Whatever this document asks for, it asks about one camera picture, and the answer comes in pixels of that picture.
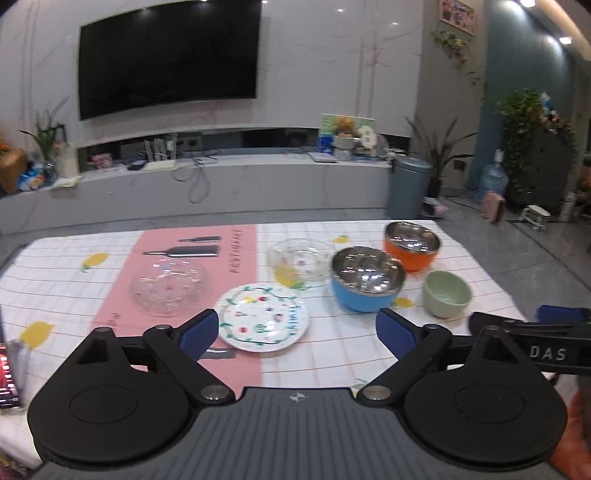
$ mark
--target orange bowl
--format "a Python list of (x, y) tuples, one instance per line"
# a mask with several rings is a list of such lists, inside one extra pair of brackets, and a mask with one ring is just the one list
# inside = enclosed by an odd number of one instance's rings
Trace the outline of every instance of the orange bowl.
[(384, 232), (384, 250), (398, 258), (409, 272), (425, 270), (440, 247), (439, 237), (416, 223), (393, 222)]

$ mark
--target floor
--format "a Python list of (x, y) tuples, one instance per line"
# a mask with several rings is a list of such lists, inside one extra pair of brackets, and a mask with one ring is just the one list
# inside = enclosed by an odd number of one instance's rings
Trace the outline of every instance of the floor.
[[(535, 320), (539, 305), (591, 308), (591, 225), (553, 223), (545, 232), (515, 223), (515, 216), (491, 225), (467, 200), (450, 199), (441, 228), (463, 244), (509, 293), (520, 311)], [(48, 236), (83, 235), (182, 226), (242, 223), (317, 222), (387, 219), (381, 209), (245, 212), (126, 220), (0, 236), (0, 265), (21, 245)]]

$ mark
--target blue bowl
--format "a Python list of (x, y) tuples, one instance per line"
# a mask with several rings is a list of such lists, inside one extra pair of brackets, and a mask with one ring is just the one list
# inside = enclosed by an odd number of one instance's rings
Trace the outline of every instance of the blue bowl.
[(356, 312), (391, 306), (406, 278), (399, 260), (370, 247), (341, 250), (333, 257), (331, 270), (335, 296)]

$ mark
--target trash can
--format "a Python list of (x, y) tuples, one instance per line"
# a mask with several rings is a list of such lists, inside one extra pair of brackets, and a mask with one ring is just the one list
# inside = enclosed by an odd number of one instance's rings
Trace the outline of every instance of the trash can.
[(390, 174), (387, 212), (395, 220), (419, 218), (433, 166), (422, 158), (398, 155)]

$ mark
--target cabinet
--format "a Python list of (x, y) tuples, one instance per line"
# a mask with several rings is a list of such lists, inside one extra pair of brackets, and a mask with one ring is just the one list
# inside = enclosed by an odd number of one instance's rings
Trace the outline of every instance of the cabinet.
[(558, 135), (536, 127), (528, 158), (530, 171), (522, 181), (522, 192), (511, 186), (506, 198), (520, 205), (540, 205), (556, 209), (564, 196), (574, 149)]

